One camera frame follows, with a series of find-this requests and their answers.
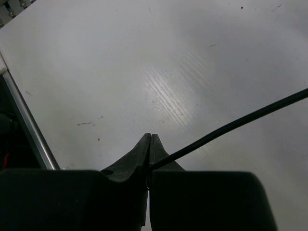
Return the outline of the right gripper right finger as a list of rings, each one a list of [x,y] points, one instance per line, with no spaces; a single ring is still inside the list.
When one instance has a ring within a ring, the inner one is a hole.
[[[150,173],[154,231],[275,231],[260,180],[246,171],[187,171],[171,162]]]

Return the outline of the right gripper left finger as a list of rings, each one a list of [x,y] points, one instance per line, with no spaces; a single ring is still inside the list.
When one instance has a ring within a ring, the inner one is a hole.
[[[0,174],[3,231],[139,231],[151,135],[101,170],[8,169]]]

